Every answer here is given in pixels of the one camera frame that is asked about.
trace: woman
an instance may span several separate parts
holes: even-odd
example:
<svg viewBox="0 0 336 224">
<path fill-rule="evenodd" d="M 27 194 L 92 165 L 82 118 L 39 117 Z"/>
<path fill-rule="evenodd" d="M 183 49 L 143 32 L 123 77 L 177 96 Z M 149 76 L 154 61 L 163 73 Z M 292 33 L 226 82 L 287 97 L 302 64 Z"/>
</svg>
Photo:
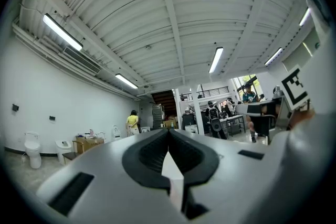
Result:
<svg viewBox="0 0 336 224">
<path fill-rule="evenodd" d="M 138 122 L 139 117 L 136 115 L 136 111 L 132 110 L 131 115 L 127 118 L 126 121 L 127 136 L 139 134 Z"/>
</svg>

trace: staircase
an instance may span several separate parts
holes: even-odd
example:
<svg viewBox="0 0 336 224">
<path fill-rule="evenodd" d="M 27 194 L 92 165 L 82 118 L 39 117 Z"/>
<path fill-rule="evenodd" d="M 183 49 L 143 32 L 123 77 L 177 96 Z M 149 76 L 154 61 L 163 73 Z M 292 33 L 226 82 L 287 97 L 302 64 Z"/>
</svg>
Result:
<svg viewBox="0 0 336 224">
<path fill-rule="evenodd" d="M 152 93 L 155 104 L 162 104 L 166 116 L 177 116 L 173 91 Z"/>
</svg>

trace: air vent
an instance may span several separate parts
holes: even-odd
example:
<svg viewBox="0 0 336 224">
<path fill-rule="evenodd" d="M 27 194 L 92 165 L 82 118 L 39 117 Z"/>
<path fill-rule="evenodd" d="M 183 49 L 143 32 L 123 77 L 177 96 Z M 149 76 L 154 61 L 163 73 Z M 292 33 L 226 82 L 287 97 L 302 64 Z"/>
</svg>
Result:
<svg viewBox="0 0 336 224">
<path fill-rule="evenodd" d="M 87 58 L 80 52 L 70 47 L 66 47 L 65 50 L 63 51 L 63 54 L 96 74 L 98 74 L 100 71 L 99 65 L 97 65 L 96 63 L 91 61 L 89 58 Z"/>
</svg>

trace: cardboard box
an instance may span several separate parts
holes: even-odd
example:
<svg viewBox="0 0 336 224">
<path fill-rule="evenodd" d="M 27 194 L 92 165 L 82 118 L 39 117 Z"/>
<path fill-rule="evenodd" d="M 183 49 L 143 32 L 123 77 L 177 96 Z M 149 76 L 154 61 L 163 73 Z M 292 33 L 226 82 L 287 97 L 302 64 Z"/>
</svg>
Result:
<svg viewBox="0 0 336 224">
<path fill-rule="evenodd" d="M 163 123 L 164 123 L 164 126 L 166 128 L 171 128 L 172 127 L 172 123 L 173 123 L 174 129 L 177 129 L 177 124 L 176 124 L 176 120 L 175 119 L 170 120 L 170 121 L 164 121 Z"/>
<path fill-rule="evenodd" d="M 88 151 L 90 148 L 104 144 L 104 139 L 100 138 L 100 137 L 79 137 L 76 136 L 76 141 L 81 143 L 81 144 L 77 144 L 77 152 L 79 154 L 83 153 L 83 149 L 84 152 Z"/>
</svg>

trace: fluorescent light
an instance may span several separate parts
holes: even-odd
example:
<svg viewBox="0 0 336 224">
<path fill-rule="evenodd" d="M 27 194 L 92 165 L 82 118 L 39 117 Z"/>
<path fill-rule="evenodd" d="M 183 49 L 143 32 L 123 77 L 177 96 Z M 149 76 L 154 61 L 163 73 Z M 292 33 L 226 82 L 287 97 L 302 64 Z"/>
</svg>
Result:
<svg viewBox="0 0 336 224">
<path fill-rule="evenodd" d="M 308 19 L 309 14 L 310 14 L 310 8 L 307 8 L 304 16 L 302 17 L 301 22 L 299 23 L 299 26 L 302 26 L 305 24 L 306 20 Z"/>
<path fill-rule="evenodd" d="M 43 21 L 49 26 L 57 35 L 64 39 L 67 43 L 73 46 L 76 50 L 81 50 L 83 45 L 79 43 L 71 34 L 66 32 L 51 16 L 46 13 L 43 16 Z"/>
<path fill-rule="evenodd" d="M 223 53 L 223 50 L 224 50 L 223 47 L 219 47 L 216 49 L 215 57 L 214 57 L 214 60 L 212 61 L 209 73 L 213 73 L 215 71 L 218 61 L 221 58 L 220 56 Z"/>
<path fill-rule="evenodd" d="M 273 54 L 272 57 L 269 58 L 267 62 L 265 62 L 265 66 L 268 65 L 270 62 L 272 62 L 272 60 L 273 60 L 274 58 L 276 58 L 276 57 L 279 55 L 279 53 L 281 53 L 281 52 L 282 52 L 282 48 L 279 48 L 279 49 L 276 51 L 276 53 Z"/>
<path fill-rule="evenodd" d="M 125 78 L 122 74 L 116 74 L 116 78 L 120 79 L 122 82 L 126 83 L 128 86 L 131 86 L 133 89 L 137 89 L 138 86 L 130 82 L 127 78 Z"/>
<path fill-rule="evenodd" d="M 308 48 L 308 46 L 306 45 L 306 43 L 302 42 L 302 44 L 305 46 L 305 48 L 307 49 L 310 57 L 313 57 L 313 54 L 311 53 L 310 49 Z"/>
</svg>

